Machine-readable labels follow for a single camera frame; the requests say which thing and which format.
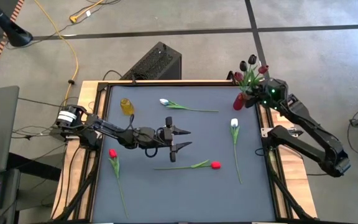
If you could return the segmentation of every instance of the gray floor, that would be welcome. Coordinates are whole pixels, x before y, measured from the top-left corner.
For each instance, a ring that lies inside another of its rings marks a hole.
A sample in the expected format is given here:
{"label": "gray floor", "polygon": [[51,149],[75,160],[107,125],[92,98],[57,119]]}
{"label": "gray floor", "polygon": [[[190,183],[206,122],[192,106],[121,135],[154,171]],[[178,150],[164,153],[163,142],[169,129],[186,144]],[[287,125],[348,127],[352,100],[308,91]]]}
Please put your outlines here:
{"label": "gray floor", "polygon": [[[40,2],[59,28],[70,24],[67,17],[71,12],[88,4],[84,0]],[[356,0],[251,3],[258,27],[358,25]],[[35,36],[54,32],[32,0],[26,0],[17,23]],[[122,0],[104,6],[81,24],[67,28],[64,34],[218,28],[250,28],[243,0]],[[312,116],[342,141],[352,162],[344,177],[310,177],[318,216],[322,220],[358,223],[358,155],[349,149],[346,140],[348,119],[358,110],[358,29],[264,32],[260,39],[270,76],[288,82],[290,91],[305,103]],[[70,40],[80,62],[78,85],[72,96],[78,96],[83,80],[99,80],[109,69],[127,72],[158,41],[183,54],[183,79],[225,78],[228,70],[237,69],[239,61],[256,54],[252,33]],[[25,49],[5,49],[0,58],[0,87],[19,85],[21,97],[59,104],[74,68],[70,49],[59,40]],[[20,101],[15,128],[50,126],[55,113],[54,107]],[[314,144],[305,135],[302,138]],[[358,150],[358,129],[351,130],[351,141]],[[15,139],[11,151],[37,157],[59,143],[50,137]],[[61,152],[46,158],[48,163],[58,164]],[[305,164],[309,173],[321,172],[314,162],[305,159]],[[39,181],[23,178],[21,188],[29,189]],[[56,183],[47,182],[33,193],[47,196],[55,189]],[[49,210],[26,210],[21,213],[20,223],[46,220]]]}

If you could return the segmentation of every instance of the vase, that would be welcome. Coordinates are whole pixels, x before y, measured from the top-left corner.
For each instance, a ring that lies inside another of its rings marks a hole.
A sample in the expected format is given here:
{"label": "vase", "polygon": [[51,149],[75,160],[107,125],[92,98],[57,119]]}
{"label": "vase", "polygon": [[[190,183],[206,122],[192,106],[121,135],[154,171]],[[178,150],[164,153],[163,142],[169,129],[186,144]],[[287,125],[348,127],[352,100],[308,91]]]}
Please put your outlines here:
{"label": "vase", "polygon": [[245,100],[244,94],[239,93],[236,97],[236,100],[234,100],[233,109],[241,110],[241,108],[244,106],[244,100]]}

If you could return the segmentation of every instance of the red tulip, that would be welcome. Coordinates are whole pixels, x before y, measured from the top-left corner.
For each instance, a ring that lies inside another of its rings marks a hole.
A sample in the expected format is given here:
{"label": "red tulip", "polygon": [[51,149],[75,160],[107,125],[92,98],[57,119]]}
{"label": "red tulip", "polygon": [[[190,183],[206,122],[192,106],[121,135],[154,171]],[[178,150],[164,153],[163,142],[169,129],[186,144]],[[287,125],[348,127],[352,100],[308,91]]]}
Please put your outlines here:
{"label": "red tulip", "polygon": [[110,149],[109,150],[109,155],[110,155],[111,159],[114,159],[114,158],[116,158],[118,156],[115,149]]}
{"label": "red tulip", "polygon": [[235,73],[234,73],[234,79],[235,79],[237,82],[242,82],[243,79],[244,79],[244,75],[243,75],[241,72],[235,72]]}
{"label": "red tulip", "polygon": [[214,161],[211,163],[211,167],[212,169],[220,169],[221,168],[221,163],[218,161]]}
{"label": "red tulip", "polygon": [[265,74],[268,69],[269,69],[269,66],[268,66],[268,65],[264,65],[264,66],[258,68],[258,72],[261,73],[261,74]]}

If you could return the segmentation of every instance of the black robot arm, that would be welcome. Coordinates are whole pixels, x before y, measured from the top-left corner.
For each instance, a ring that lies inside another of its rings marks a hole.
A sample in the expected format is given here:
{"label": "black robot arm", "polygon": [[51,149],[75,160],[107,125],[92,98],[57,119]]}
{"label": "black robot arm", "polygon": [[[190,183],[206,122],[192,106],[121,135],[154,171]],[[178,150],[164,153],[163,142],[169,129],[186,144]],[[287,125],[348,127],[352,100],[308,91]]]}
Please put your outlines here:
{"label": "black robot arm", "polygon": [[268,147],[286,145],[316,161],[332,177],[340,177],[350,168],[348,156],[338,138],[323,129],[295,95],[288,95],[285,81],[269,78],[251,89],[249,95],[252,98],[246,107],[259,101],[262,106],[277,110],[281,116],[301,126],[324,151],[293,137],[283,126],[276,126],[267,133],[264,141]]}
{"label": "black robot arm", "polygon": [[[87,115],[85,123],[81,121],[84,114]],[[191,142],[173,144],[173,135],[190,134],[190,132],[173,125],[172,117],[165,118],[165,126],[156,131],[149,127],[133,128],[133,119],[134,115],[131,115],[128,127],[122,129],[100,119],[95,114],[87,113],[82,106],[68,105],[59,112],[56,125],[62,130],[63,137],[78,136],[81,146],[91,150],[98,150],[101,147],[97,131],[117,139],[118,143],[127,149],[137,147],[145,149],[147,157],[154,157],[158,148],[169,147],[171,162],[176,161],[176,153],[181,148],[191,144]],[[155,149],[154,154],[149,155],[148,149]]]}

